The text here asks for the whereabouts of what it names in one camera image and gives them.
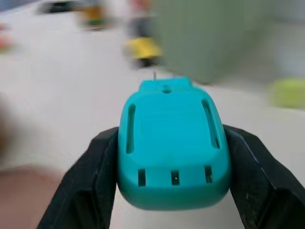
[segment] white floor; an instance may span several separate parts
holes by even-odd
[[[39,163],[66,170],[97,133],[119,124],[126,99],[139,86],[138,76],[149,79],[153,71],[136,71],[122,55],[124,29],[85,32],[73,14],[38,16],[35,9],[33,5],[0,16],[1,22],[12,27],[10,35],[18,45],[14,52],[0,55],[0,91],[5,93],[18,127],[16,143],[1,167]],[[277,31],[282,30],[275,28],[276,33],[266,40],[270,50],[267,55],[263,53],[264,58],[253,61],[254,56],[262,55],[256,49],[230,77],[205,89],[224,124],[259,136],[305,185],[305,112],[271,107],[266,97],[266,83],[274,77],[271,53]],[[294,57],[298,60],[299,55],[294,52]],[[285,57],[280,59],[287,63]],[[158,71],[158,76],[170,74]],[[117,192],[111,229],[122,228],[243,226],[230,193],[212,208],[163,213],[135,209]]]

